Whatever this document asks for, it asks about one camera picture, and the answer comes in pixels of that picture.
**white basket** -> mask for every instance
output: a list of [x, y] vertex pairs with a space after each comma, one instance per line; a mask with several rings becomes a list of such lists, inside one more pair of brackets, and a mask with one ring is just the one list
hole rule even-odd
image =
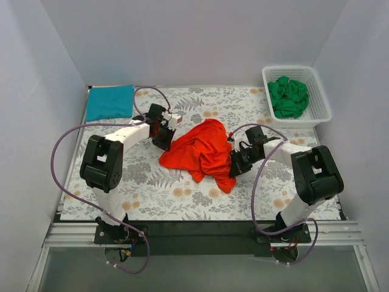
[[[315, 70], [307, 66], [270, 66], [262, 69], [263, 82], [269, 103], [270, 115], [273, 119], [273, 125], [276, 128], [312, 128], [319, 123], [328, 122], [332, 118], [327, 96], [324, 93], [323, 86], [320, 83]], [[287, 76], [305, 83], [308, 88], [309, 103], [302, 116], [297, 119], [279, 119], [275, 117], [272, 101], [270, 99], [269, 88], [267, 84], [270, 81], [277, 81], [281, 76]]]

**green cloth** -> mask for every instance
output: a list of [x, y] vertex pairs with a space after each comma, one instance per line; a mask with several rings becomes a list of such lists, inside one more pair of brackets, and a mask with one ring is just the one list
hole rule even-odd
[[300, 81], [288, 80], [289, 77], [282, 76], [276, 82], [267, 84], [274, 114], [279, 119], [300, 117], [309, 103], [306, 85]]

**blue cloth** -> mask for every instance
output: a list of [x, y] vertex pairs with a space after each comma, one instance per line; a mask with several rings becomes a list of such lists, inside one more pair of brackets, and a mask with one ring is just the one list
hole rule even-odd
[[132, 117], [133, 94], [133, 85], [91, 88], [85, 120]]

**table surface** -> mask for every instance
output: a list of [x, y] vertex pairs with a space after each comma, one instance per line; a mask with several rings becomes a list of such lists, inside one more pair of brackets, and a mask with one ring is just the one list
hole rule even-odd
[[[218, 119], [227, 132], [236, 127], [258, 122], [272, 125], [269, 106], [263, 88], [163, 88], [172, 112], [183, 116], [173, 139], [190, 131], [205, 119]], [[137, 94], [137, 105], [143, 111], [151, 103], [165, 105], [163, 98], [152, 89]], [[123, 123], [130, 119], [109, 119], [104, 122]], [[97, 202], [92, 190], [80, 178], [79, 171], [86, 143], [93, 134], [105, 135], [118, 127], [87, 127], [81, 134], [75, 160], [69, 170], [68, 189], [77, 196]], [[281, 129], [292, 143], [316, 146], [314, 130]], [[269, 130], [268, 136], [275, 136]], [[244, 130], [236, 133], [244, 136]], [[195, 183], [186, 171], [170, 170], [159, 165], [162, 150], [151, 141], [141, 141], [127, 153], [123, 176], [118, 188], [122, 206], [130, 220], [250, 220], [250, 196], [253, 180], [260, 162], [237, 177], [230, 194], [218, 189], [215, 180], [206, 176]], [[292, 170], [276, 161], [269, 161], [257, 187], [255, 213], [258, 220], [274, 220], [296, 194]], [[70, 196], [64, 197], [62, 220], [94, 220], [100, 212]], [[339, 220], [335, 199], [324, 202], [312, 217], [318, 220]]]

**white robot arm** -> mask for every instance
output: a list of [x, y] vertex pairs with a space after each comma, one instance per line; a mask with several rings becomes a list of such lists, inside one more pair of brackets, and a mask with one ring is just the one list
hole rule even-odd
[[[145, 115], [146, 122], [143, 124], [134, 125], [143, 120], [143, 117], [136, 116], [131, 121], [133, 126], [121, 128], [103, 137], [93, 135], [89, 138], [81, 164], [80, 176], [92, 188], [98, 205], [121, 221], [126, 214], [120, 204], [117, 186], [122, 178], [123, 154], [139, 141], [149, 137], [154, 145], [168, 151], [176, 126], [182, 121], [180, 115], [169, 113], [156, 104], [152, 104]], [[97, 222], [119, 225], [106, 214], [102, 214]]]
[[[266, 158], [280, 143], [277, 138], [267, 138], [260, 126], [248, 129], [246, 136], [250, 145], [243, 142], [242, 138], [229, 138], [234, 144], [234, 150], [230, 153], [230, 177], [248, 172], [253, 163]], [[273, 153], [271, 159], [293, 169], [297, 190], [291, 203], [277, 214], [271, 231], [281, 230], [306, 219], [325, 200], [343, 191], [342, 177], [325, 146], [312, 148], [286, 142]]]

